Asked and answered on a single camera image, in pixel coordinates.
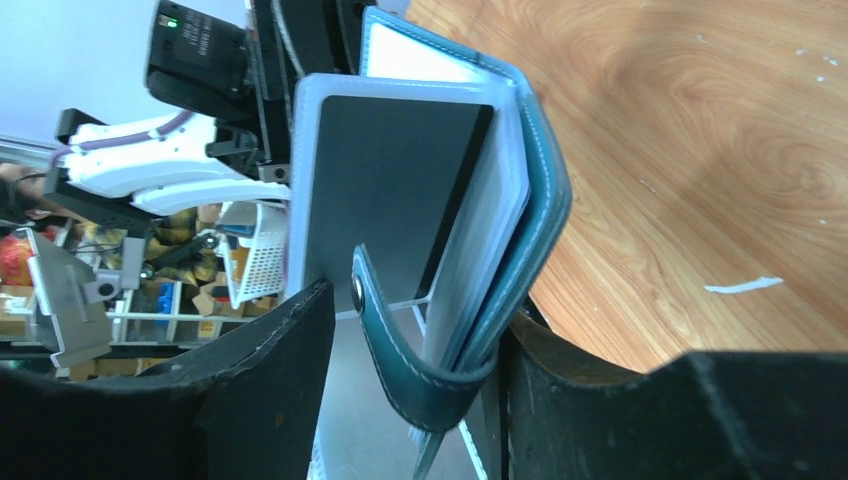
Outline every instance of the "white paint fleck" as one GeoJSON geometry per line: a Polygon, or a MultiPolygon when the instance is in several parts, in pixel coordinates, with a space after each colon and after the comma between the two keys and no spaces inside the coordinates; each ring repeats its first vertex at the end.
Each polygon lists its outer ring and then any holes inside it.
{"type": "Polygon", "coordinates": [[[644,186],[645,186],[645,188],[647,188],[648,190],[650,190],[650,191],[651,191],[651,193],[653,193],[654,195],[656,195],[656,196],[658,196],[658,197],[660,196],[659,192],[657,192],[657,189],[656,189],[656,188],[654,188],[654,187],[652,187],[652,186],[650,186],[650,185],[648,185],[648,182],[646,182],[646,181],[644,181],[644,180],[642,180],[642,179],[640,178],[640,179],[639,179],[639,183],[641,183],[642,185],[644,185],[644,186]]]}
{"type": "Polygon", "coordinates": [[[704,290],[712,293],[721,293],[724,295],[732,295],[734,293],[745,293],[751,290],[759,290],[761,288],[773,287],[783,283],[780,277],[760,277],[753,282],[740,283],[739,285],[716,286],[705,285],[704,290]]]}

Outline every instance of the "wallet strap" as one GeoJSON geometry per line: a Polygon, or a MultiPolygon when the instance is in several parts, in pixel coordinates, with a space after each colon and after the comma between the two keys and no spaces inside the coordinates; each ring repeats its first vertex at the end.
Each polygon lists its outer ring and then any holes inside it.
{"type": "Polygon", "coordinates": [[[354,250],[352,280],[353,303],[392,408],[424,431],[443,433],[456,427],[494,369],[497,352],[469,372],[428,365],[415,354],[391,318],[364,245],[354,250]]]}

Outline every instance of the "wire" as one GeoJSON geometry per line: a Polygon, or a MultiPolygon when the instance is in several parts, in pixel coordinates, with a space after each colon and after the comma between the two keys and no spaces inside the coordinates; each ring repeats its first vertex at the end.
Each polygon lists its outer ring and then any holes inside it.
{"type": "Polygon", "coordinates": [[[77,149],[80,149],[82,151],[90,151],[99,150],[101,148],[121,147],[124,145],[132,145],[134,143],[142,143],[148,140],[152,140],[154,138],[157,138],[155,137],[155,135],[158,135],[158,138],[161,139],[165,135],[168,135],[174,130],[185,125],[186,122],[188,122],[193,115],[194,112],[192,112],[191,110],[182,110],[174,118],[165,122],[164,125],[154,128],[153,130],[124,135],[122,137],[89,140],[87,142],[78,143],[76,145],[63,145],[57,148],[56,150],[53,150],[53,153],[50,154],[50,160],[47,164],[48,168],[52,169],[59,163],[59,159],[61,157],[68,155],[69,153],[74,153],[74,151],[77,149]]]}
{"type": "Polygon", "coordinates": [[[105,253],[114,252],[121,249],[120,243],[90,243],[87,245],[77,245],[76,248],[69,250],[70,253],[105,253]]]}
{"type": "Polygon", "coordinates": [[[16,178],[9,185],[9,207],[12,208],[12,213],[18,218],[21,225],[28,224],[29,219],[26,217],[26,212],[24,212],[23,208],[21,208],[20,203],[18,203],[18,187],[24,180],[44,178],[45,176],[46,175],[44,173],[28,173],[22,177],[16,178]]]}

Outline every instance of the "white robotic arm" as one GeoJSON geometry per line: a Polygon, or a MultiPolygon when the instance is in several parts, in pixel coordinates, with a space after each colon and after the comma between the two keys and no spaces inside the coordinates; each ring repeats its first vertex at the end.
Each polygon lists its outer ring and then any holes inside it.
{"type": "Polygon", "coordinates": [[[62,157],[68,183],[105,198],[133,197],[132,205],[158,216],[225,201],[285,201],[286,185],[254,180],[207,155],[215,119],[192,114],[165,135],[159,117],[121,125],[81,125],[62,157]],[[147,134],[143,141],[87,150],[105,139],[147,134]]]}

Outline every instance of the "wood grain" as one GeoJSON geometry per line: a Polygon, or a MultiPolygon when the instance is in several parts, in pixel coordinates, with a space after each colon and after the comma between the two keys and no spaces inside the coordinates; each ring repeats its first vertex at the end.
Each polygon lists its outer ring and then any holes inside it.
{"type": "Polygon", "coordinates": [[[532,290],[646,371],[690,349],[848,349],[848,1],[414,0],[521,68],[574,187],[532,290]],[[705,285],[781,285],[722,295],[705,285]]]}

